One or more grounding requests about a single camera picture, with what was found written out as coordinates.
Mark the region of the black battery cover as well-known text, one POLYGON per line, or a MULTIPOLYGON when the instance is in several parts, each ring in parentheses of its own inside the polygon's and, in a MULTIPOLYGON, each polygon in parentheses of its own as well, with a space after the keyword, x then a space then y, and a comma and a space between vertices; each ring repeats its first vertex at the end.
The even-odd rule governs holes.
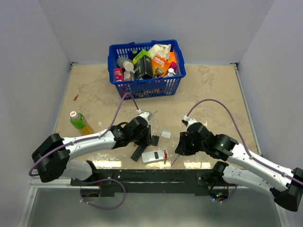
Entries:
POLYGON ((153 135, 151 139, 152 139, 152 145, 153 146, 158 146, 160 137, 156 136, 156 135, 153 135))

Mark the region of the white red remote control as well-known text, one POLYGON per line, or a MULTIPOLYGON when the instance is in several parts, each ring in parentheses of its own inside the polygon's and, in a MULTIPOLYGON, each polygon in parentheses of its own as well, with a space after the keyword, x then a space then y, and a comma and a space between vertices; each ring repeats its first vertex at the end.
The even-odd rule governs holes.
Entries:
POLYGON ((164 149, 150 152, 144 152, 141 155, 142 161, 145 164, 164 161, 164 149))

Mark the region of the white battery cover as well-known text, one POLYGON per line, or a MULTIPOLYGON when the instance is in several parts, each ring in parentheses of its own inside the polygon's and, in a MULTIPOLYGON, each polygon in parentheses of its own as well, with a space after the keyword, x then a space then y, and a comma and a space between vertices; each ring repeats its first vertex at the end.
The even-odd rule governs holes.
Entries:
POLYGON ((161 136, 166 138, 166 139, 170 139, 171 137, 171 132, 169 131, 162 131, 161 136))

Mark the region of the black remote control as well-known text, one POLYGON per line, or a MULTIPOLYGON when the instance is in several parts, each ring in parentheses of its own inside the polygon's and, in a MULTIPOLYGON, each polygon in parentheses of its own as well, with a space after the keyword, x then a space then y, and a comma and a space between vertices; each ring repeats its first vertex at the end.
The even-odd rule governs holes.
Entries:
POLYGON ((146 146, 138 146, 132 154, 131 160, 137 162, 146 148, 146 146))

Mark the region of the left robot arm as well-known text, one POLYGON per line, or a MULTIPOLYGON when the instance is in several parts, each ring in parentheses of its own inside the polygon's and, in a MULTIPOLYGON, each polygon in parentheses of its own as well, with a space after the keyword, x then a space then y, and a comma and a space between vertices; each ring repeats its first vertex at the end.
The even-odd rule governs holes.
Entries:
POLYGON ((113 125, 87 136, 62 138, 58 133, 52 134, 33 152, 32 160, 43 183, 65 176, 94 185, 98 181, 95 166, 90 161, 78 162, 77 157, 126 147, 130 143, 149 146, 151 142, 149 118, 142 113, 126 124, 113 125))

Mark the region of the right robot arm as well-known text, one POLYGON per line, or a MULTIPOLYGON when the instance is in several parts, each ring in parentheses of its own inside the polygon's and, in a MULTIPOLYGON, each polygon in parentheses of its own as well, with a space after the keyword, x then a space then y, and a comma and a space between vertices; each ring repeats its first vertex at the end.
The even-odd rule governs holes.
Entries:
POLYGON ((175 152, 191 156, 205 152, 217 159, 207 176, 202 179, 211 186, 236 184, 271 194, 280 207, 297 212, 303 195, 303 171, 275 164, 246 150, 237 140, 224 135, 213 135, 194 119, 183 120, 186 131, 180 133, 175 152))

